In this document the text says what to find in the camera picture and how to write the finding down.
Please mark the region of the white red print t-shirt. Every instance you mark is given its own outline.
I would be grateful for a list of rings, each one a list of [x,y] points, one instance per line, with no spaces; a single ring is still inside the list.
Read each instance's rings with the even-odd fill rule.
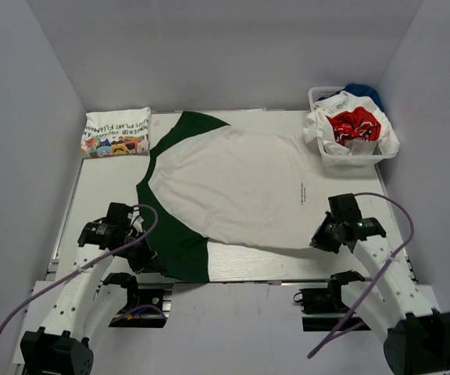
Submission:
[[[348,91],[314,103],[303,127],[305,141],[320,141],[335,156],[382,155],[398,152],[400,143],[391,122],[369,96]]]

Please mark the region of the white green raglan t-shirt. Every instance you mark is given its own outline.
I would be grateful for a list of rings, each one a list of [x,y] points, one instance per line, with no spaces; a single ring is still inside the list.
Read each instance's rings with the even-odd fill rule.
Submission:
[[[208,243],[307,249],[323,210],[312,154],[300,134],[259,134],[183,112],[149,153],[136,187],[152,272],[209,280]]]

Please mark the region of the blue t-shirt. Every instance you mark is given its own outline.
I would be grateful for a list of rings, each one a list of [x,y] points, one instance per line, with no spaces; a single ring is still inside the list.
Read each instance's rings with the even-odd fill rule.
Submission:
[[[371,86],[365,84],[347,84],[344,87],[344,91],[357,96],[357,97],[369,97],[373,103],[380,109],[381,112],[385,112],[382,101],[380,100],[380,96],[378,92],[372,88]]]

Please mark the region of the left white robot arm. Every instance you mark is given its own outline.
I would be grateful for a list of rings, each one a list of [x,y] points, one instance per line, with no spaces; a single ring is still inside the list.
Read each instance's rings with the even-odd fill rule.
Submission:
[[[157,257],[148,243],[155,224],[142,226],[145,210],[159,220],[149,205],[112,202],[105,216],[84,225],[73,270],[54,284],[58,298],[39,328],[21,338],[27,373],[91,373],[92,346],[109,325],[148,309],[136,279]]]

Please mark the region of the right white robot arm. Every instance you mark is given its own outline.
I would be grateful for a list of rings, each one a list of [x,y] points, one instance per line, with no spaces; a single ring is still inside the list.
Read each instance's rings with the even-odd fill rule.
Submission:
[[[384,358],[394,374],[429,374],[450,370],[450,312],[441,312],[425,297],[398,261],[399,252],[374,217],[363,217],[359,194],[335,195],[329,211],[313,235],[311,246],[324,252],[346,247],[365,268],[330,276],[322,305],[344,315],[327,336],[307,355],[313,358],[331,341],[359,329],[346,327],[357,316],[378,337]]]

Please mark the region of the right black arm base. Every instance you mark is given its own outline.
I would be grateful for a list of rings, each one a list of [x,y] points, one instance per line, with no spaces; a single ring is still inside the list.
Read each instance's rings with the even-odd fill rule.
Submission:
[[[349,270],[330,276],[323,287],[305,287],[293,296],[301,306],[304,332],[329,332],[348,311],[341,298],[341,288],[351,282],[367,282],[360,273]]]

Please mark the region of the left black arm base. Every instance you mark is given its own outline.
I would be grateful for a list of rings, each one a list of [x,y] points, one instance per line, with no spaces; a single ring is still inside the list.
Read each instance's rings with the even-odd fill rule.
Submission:
[[[140,285],[129,273],[110,273],[101,286],[117,286],[126,304],[113,317],[109,327],[161,329],[169,318],[172,291],[167,285]]]

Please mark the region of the white plastic basket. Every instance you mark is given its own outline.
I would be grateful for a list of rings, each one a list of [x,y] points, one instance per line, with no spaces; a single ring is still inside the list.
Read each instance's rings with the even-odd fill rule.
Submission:
[[[308,98],[310,111],[314,109],[314,103],[329,98],[332,95],[343,91],[344,87],[312,87],[309,89]],[[397,153],[392,155],[382,155],[380,149],[376,148],[372,155],[357,155],[357,156],[335,156],[327,154],[320,141],[314,141],[319,149],[320,156],[323,165],[326,167],[333,166],[372,166],[379,163],[385,159],[391,159],[397,155]]]

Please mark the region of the folded white cartoon t-shirt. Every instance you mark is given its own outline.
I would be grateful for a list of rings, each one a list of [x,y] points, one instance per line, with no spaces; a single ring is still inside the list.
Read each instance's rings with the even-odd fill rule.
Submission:
[[[149,107],[88,112],[86,118],[80,143],[84,159],[148,154],[152,120]]]

